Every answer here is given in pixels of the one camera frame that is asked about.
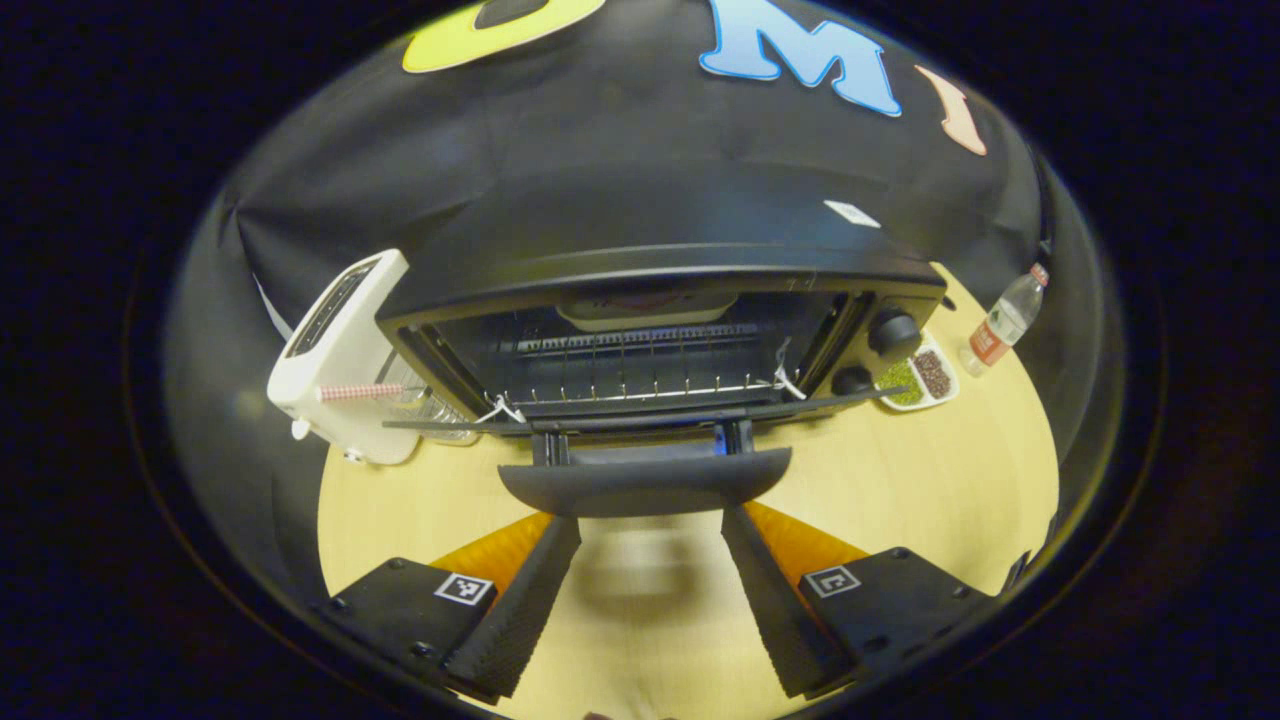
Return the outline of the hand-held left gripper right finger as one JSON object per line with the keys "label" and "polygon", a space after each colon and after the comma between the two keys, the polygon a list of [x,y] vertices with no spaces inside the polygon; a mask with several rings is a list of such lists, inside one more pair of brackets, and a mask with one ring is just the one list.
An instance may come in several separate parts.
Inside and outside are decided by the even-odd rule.
{"label": "hand-held left gripper right finger", "polygon": [[724,510],[721,534],[788,697],[882,682],[989,605],[913,550],[868,553],[760,502]]}

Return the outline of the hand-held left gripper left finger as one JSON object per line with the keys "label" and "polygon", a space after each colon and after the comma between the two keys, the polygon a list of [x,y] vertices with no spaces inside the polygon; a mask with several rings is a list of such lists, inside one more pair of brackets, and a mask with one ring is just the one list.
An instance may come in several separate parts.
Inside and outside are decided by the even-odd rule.
{"label": "hand-held left gripper left finger", "polygon": [[509,698],[580,544],[577,520],[535,512],[433,562],[390,557],[317,612],[429,687]]}

